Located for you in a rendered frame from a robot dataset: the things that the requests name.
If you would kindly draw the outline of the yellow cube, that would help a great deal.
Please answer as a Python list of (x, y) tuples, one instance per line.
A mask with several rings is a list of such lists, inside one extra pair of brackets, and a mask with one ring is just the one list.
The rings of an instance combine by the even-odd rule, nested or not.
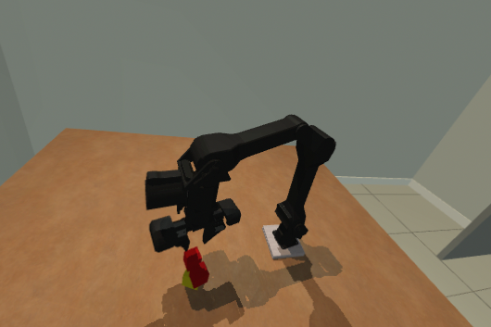
[(194, 289), (189, 274), (190, 274), (190, 271), (187, 271), (186, 270), (185, 273), (184, 273), (184, 275), (183, 275), (183, 285), (186, 286), (186, 287), (189, 287), (189, 288)]

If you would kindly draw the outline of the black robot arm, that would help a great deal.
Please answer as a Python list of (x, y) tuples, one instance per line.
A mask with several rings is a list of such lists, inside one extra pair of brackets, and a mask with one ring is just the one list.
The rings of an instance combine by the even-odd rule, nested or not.
[[(146, 209), (177, 205), (177, 213), (189, 201), (199, 207), (212, 205), (220, 182), (231, 180), (233, 170), (244, 158), (296, 140), (298, 162), (286, 200), (275, 213), (281, 223), (272, 231), (282, 249), (298, 245), (308, 231), (304, 205), (318, 167), (334, 152), (334, 139), (296, 115), (288, 115), (239, 133), (211, 133), (196, 137), (177, 160), (177, 170), (148, 171), (145, 180)], [(191, 165), (194, 162), (195, 171)]]

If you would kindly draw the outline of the red cube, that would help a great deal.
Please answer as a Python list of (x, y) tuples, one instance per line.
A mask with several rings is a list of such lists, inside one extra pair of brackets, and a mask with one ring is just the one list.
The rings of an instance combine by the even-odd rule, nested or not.
[(184, 251), (183, 261), (184, 261), (184, 264), (185, 264), (187, 271), (190, 271), (190, 269), (193, 266), (201, 263), (202, 262), (202, 256), (199, 252), (198, 247), (196, 246), (196, 247), (193, 247), (191, 249), (188, 249), (187, 251)]
[(208, 269), (205, 262), (199, 263), (190, 269), (190, 279), (194, 289), (208, 282)]

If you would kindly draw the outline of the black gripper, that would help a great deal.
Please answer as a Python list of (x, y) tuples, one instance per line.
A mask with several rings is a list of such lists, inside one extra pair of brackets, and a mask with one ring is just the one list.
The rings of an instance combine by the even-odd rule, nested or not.
[(161, 253), (174, 246), (182, 246), (187, 251), (190, 245), (188, 232), (204, 228), (203, 243), (205, 244), (226, 228), (224, 217), (229, 226), (240, 221), (241, 211), (231, 198), (215, 201), (207, 207), (192, 204), (188, 199), (188, 193), (186, 200), (184, 218), (172, 221), (171, 216), (166, 216), (150, 222), (150, 232), (156, 252)]

